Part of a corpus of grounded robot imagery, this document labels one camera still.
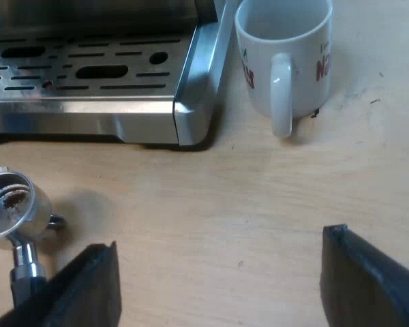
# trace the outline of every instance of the portafilter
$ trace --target portafilter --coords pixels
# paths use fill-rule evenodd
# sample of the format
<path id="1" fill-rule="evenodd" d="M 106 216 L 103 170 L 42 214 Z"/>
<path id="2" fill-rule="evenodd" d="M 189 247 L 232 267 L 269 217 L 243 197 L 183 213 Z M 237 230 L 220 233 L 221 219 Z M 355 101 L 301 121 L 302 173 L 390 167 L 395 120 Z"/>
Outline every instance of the portafilter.
<path id="1" fill-rule="evenodd" d="M 38 186 L 24 174 L 0 167 L 0 248 L 14 254 L 10 282 L 15 307 L 46 283 L 35 242 L 47 228 L 64 226 L 65 220 L 52 215 L 51 202 Z"/>

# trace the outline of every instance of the black object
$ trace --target black object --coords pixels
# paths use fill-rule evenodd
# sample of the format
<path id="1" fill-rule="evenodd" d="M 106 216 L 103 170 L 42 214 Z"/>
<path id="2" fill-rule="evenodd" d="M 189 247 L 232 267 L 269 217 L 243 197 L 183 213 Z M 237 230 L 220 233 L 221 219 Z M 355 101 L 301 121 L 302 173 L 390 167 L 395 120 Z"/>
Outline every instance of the black object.
<path id="1" fill-rule="evenodd" d="M 47 284 L 45 277 L 25 277 L 11 283 L 14 307 L 21 305 Z"/>
<path id="2" fill-rule="evenodd" d="M 0 327 L 115 327 L 121 314 L 117 246 L 90 245 Z"/>
<path id="3" fill-rule="evenodd" d="M 331 327 L 409 326 L 409 270 L 347 225 L 323 230 L 320 287 Z"/>

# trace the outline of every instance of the stainless steel drip tray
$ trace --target stainless steel drip tray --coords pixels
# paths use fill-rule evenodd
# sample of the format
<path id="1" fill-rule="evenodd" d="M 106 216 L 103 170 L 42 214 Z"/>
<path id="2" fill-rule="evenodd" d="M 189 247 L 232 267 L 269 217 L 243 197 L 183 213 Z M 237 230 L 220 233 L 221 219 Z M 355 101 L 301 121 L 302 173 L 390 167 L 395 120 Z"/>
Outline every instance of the stainless steel drip tray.
<path id="1" fill-rule="evenodd" d="M 8 35 L 0 40 L 0 101 L 172 101 L 192 33 Z"/>
<path id="2" fill-rule="evenodd" d="M 124 25 L 100 31 L 100 24 L 0 31 L 0 134 L 200 142 L 236 6 L 224 2 L 218 21 L 196 25 L 187 19 L 176 29 L 171 24 L 168 33 L 136 25 L 132 33 Z"/>

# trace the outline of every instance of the mug handle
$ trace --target mug handle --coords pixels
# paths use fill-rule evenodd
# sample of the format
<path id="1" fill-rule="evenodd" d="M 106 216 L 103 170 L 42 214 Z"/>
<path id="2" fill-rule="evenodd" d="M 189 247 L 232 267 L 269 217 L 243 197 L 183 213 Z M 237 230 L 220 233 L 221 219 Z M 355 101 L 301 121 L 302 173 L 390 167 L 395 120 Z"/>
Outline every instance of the mug handle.
<path id="1" fill-rule="evenodd" d="M 292 132 L 292 63 L 287 53 L 271 59 L 271 118 L 274 135 L 287 138 Z"/>

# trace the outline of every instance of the espresso machine base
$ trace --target espresso machine base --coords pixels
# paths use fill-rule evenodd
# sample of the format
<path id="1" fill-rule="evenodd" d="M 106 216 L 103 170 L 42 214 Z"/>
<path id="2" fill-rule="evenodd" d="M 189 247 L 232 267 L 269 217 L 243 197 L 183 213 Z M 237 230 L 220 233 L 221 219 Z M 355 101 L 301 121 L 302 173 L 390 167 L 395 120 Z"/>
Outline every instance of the espresso machine base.
<path id="1" fill-rule="evenodd" d="M 198 144 L 238 4 L 0 1 L 0 135 Z"/>

